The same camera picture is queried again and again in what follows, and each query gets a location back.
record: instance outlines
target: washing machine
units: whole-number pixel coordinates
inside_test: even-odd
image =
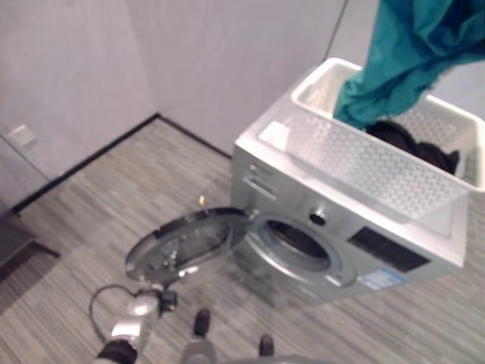
[[[231,206],[153,231],[127,257],[131,278],[160,281],[167,269],[174,279],[200,277],[229,265],[272,304],[321,304],[463,266],[467,197],[418,219],[352,197],[281,147],[277,121],[289,103],[283,95],[236,141]]]

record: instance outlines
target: white wall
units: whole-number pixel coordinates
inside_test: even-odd
[[[0,133],[27,125],[17,150],[48,179],[155,112],[125,2],[0,2]]]
[[[3,204],[13,206],[47,182],[35,168],[0,139],[0,215]]]
[[[365,64],[378,3],[349,0],[329,57]],[[453,68],[431,93],[485,120],[485,61]]]
[[[343,0],[128,2],[158,110],[216,147],[321,63]]]

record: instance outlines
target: black wire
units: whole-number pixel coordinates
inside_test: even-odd
[[[111,289],[118,289],[118,290],[123,290],[124,292],[128,293],[131,297],[136,297],[136,293],[131,292],[128,288],[125,286],[122,286],[120,284],[107,284],[98,290],[91,296],[91,300],[89,301],[89,321],[91,322],[92,329],[94,330],[96,336],[98,339],[104,344],[106,342],[106,337],[103,335],[101,332],[101,329],[99,328],[98,324],[96,324],[96,321],[94,319],[94,316],[92,314],[92,306],[94,304],[95,299],[98,297],[98,295],[105,291],[105,290],[111,290]]]

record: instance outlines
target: black baseboard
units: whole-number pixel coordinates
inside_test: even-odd
[[[153,114],[150,118],[146,119],[141,124],[136,125],[133,129],[128,130],[125,134],[123,134],[122,136],[113,140],[107,146],[104,146],[103,148],[101,148],[98,152],[96,152],[96,153],[92,154],[91,156],[89,156],[88,158],[84,159],[81,163],[78,163],[77,165],[72,167],[69,171],[62,174],[60,177],[57,177],[56,179],[50,181],[48,184],[46,184],[40,190],[32,193],[27,198],[20,201],[17,205],[12,207],[11,211],[13,211],[16,214],[20,213],[23,209],[25,209],[32,202],[36,201],[39,197],[46,194],[48,191],[52,190],[54,187],[56,187],[57,185],[64,182],[70,176],[72,176],[76,172],[78,172],[81,169],[83,169],[84,167],[86,167],[89,163],[94,162],[100,156],[104,155],[106,152],[109,152],[111,149],[113,149],[115,146],[117,146],[118,144],[123,142],[125,139],[131,137],[132,135],[134,135],[134,133],[140,131],[141,129],[143,129],[144,127],[146,127],[147,125],[149,125],[150,123],[152,123],[153,121],[156,121],[156,120],[159,120],[159,121],[162,121],[162,122],[165,122],[165,123],[171,125],[172,127],[176,128],[177,130],[181,131],[182,133],[186,134],[187,136],[193,138],[194,140],[197,140],[198,142],[204,144],[205,146],[214,150],[215,152],[223,155],[224,157],[230,158],[230,156],[227,153],[222,152],[220,149],[218,149],[218,148],[214,147],[213,145],[207,143],[205,140],[202,140],[201,138],[199,138],[195,134],[189,132],[187,129],[184,129],[180,125],[176,124],[171,119],[166,118],[164,116],[161,116],[159,113],[157,113],[157,114]]]
[[[200,136],[197,136],[193,132],[188,131],[185,127],[181,127],[179,124],[177,124],[175,121],[171,120],[170,118],[166,118],[163,115],[158,115],[158,116],[159,116],[160,120],[162,120],[165,123],[169,124],[171,127],[174,127],[178,131],[181,131],[182,133],[186,134],[188,137],[191,137],[192,139],[197,140],[199,143],[204,144],[208,148],[214,150],[215,152],[219,153],[220,155],[222,155],[222,156],[224,156],[224,157],[226,157],[228,159],[231,159],[232,158],[232,156],[230,154],[222,151],[221,149],[217,148],[216,146],[213,146],[209,142],[203,140]]]

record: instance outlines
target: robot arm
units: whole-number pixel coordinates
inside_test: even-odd
[[[111,336],[93,364],[135,364],[148,342],[153,325],[166,311],[174,311],[177,295],[152,288],[138,293],[114,325]]]

